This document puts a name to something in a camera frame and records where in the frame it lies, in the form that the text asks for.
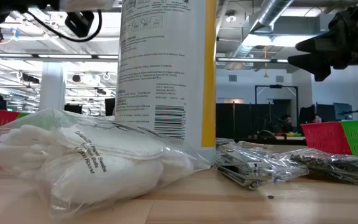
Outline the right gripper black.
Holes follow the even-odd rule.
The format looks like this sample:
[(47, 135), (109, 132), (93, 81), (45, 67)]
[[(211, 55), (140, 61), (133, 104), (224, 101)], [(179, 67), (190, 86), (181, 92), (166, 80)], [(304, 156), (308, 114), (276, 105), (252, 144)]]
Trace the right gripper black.
[(288, 57), (288, 63), (314, 75), (316, 82), (324, 81), (331, 74), (331, 63), (336, 70), (358, 65), (358, 5), (336, 13), (329, 23), (329, 31), (301, 41), (295, 48), (301, 52), (333, 54), (303, 54)]

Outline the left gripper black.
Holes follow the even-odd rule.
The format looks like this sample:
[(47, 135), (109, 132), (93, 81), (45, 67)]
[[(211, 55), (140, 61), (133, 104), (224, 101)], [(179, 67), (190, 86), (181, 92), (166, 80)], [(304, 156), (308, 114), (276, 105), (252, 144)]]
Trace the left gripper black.
[(3, 23), (12, 11), (25, 13), (30, 7), (45, 9), (48, 5), (59, 9), (59, 4), (59, 0), (0, 0), (0, 23)]

